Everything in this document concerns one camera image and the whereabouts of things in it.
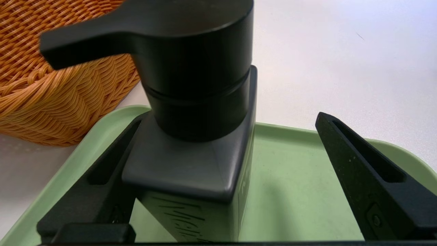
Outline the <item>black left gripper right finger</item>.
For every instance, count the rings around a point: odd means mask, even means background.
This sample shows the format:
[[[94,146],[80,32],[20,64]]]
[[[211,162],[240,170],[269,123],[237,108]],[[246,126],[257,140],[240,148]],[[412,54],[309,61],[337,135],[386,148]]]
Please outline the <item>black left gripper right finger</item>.
[[[315,127],[367,241],[436,241],[434,193],[338,118]]]

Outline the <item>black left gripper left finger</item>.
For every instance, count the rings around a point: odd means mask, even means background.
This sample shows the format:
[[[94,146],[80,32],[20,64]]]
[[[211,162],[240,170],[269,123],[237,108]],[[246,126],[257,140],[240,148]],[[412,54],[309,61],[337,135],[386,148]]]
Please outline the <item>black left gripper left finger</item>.
[[[134,192],[121,175],[141,123],[133,121],[37,223],[43,244],[131,244]]]

